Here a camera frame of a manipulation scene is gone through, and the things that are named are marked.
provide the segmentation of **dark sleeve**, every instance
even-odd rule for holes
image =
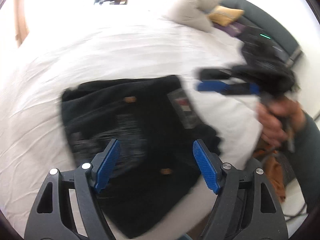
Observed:
[[[306,125],[294,139],[295,152],[286,154],[310,213],[320,197],[320,131],[306,114]]]

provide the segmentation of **purple cloth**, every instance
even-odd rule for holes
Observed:
[[[245,29],[245,25],[242,25],[240,23],[237,22],[233,22],[231,24],[229,24],[226,27],[223,27],[217,23],[214,23],[213,26],[219,30],[222,30],[226,33],[228,33],[231,37],[236,37],[238,36],[240,33],[242,33]]]

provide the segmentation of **person's arm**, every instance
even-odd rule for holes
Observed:
[[[305,114],[306,122],[294,138],[295,152],[286,154],[300,184],[311,212],[320,196],[320,131],[313,119]]]
[[[320,131],[312,118],[304,113],[297,102],[287,98],[272,102],[268,109],[259,104],[258,120],[263,125],[261,138],[272,146],[279,147],[288,138],[281,123],[274,115],[290,119],[294,136],[295,152],[287,153],[300,184],[310,212],[320,197]]]

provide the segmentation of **white pillow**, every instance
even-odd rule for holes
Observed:
[[[211,11],[219,0],[176,0],[164,14],[164,17],[189,27],[211,32],[212,23],[205,11]]]

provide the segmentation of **label tag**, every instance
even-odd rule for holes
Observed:
[[[185,129],[193,129],[200,124],[201,121],[182,88],[170,92],[168,98]]]

